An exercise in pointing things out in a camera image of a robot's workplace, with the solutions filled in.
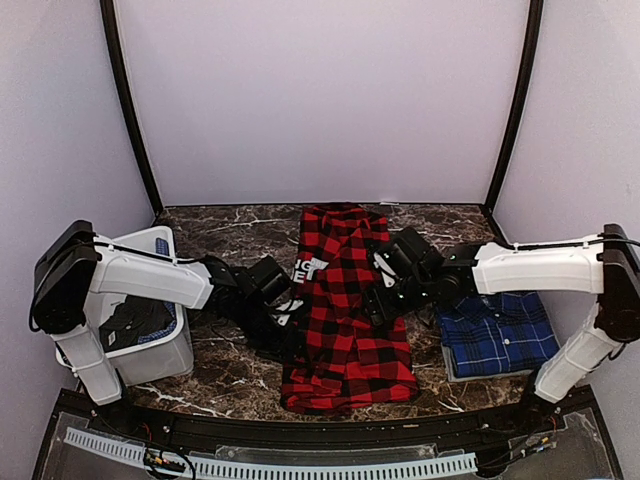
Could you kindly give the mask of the red black plaid shirt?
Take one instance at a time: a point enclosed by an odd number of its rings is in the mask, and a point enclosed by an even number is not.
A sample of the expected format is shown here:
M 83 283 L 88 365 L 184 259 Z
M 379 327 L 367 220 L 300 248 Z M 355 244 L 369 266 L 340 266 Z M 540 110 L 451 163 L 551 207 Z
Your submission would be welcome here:
M 386 218 L 358 205 L 303 209 L 293 281 L 310 311 L 295 323 L 302 352 L 283 367 L 284 409 L 338 415 L 418 395 L 403 318 L 375 327 L 364 307 L 381 279 L 369 254 L 389 239 Z

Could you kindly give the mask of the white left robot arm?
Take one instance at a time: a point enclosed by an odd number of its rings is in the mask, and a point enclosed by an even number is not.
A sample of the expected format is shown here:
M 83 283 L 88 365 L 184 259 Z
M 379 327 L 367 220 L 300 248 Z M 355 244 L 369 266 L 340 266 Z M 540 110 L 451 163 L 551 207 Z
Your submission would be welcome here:
M 234 322 L 263 358 L 293 361 L 294 307 L 273 305 L 290 287 L 270 256 L 249 268 L 180 259 L 166 226 L 109 239 L 77 220 L 36 263 L 29 327 L 54 341 L 61 363 L 103 406 L 103 421 L 131 436 L 141 415 L 123 399 L 127 387 L 193 368 L 189 310 Z

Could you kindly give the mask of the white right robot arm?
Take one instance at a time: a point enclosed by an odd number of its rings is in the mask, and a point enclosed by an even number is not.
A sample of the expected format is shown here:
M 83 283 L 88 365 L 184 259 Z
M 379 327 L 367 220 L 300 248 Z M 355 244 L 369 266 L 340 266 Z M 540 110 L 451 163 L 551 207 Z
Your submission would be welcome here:
M 372 250 L 380 281 L 368 287 L 363 309 L 382 329 L 397 317 L 474 294 L 514 291 L 574 291 L 596 296 L 582 326 L 547 360 L 530 393 L 510 413 L 521 434 L 534 432 L 549 405 L 597 368 L 606 356 L 639 338 L 637 243 L 617 224 L 601 233 L 556 243 L 463 243 L 439 252 L 407 227 Z

